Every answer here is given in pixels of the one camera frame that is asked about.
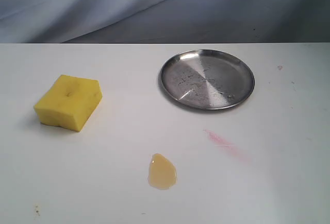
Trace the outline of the amber liquid spill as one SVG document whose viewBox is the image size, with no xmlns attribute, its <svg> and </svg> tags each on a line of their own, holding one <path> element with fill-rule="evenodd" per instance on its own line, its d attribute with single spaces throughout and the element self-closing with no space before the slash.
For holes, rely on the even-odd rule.
<svg viewBox="0 0 330 224">
<path fill-rule="evenodd" d="M 175 166 L 163 155 L 156 153 L 149 164 L 148 183 L 159 190 L 168 190 L 177 182 Z"/>
</svg>

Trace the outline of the yellow sponge block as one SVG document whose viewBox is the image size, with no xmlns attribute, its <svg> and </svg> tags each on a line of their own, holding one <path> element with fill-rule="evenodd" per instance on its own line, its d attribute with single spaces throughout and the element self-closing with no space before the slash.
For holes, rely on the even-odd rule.
<svg viewBox="0 0 330 224">
<path fill-rule="evenodd" d="M 101 99 L 97 80 L 61 75 L 34 110 L 44 125 L 80 132 Z"/>
</svg>

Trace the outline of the grey-white backdrop cloth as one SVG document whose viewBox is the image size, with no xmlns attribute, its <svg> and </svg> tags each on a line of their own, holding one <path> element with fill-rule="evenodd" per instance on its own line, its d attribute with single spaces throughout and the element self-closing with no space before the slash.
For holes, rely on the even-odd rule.
<svg viewBox="0 0 330 224">
<path fill-rule="evenodd" d="M 329 41 L 329 0 L 1 0 L 3 43 Z"/>
</svg>

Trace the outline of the round stainless steel plate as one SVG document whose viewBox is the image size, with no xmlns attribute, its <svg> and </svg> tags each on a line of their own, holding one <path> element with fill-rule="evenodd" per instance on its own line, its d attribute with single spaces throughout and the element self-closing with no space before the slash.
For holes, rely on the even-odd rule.
<svg viewBox="0 0 330 224">
<path fill-rule="evenodd" d="M 239 58 L 212 49 L 196 49 L 171 57 L 161 68 L 163 92 L 182 106 L 226 110 L 247 100 L 255 87 L 253 72 Z"/>
</svg>

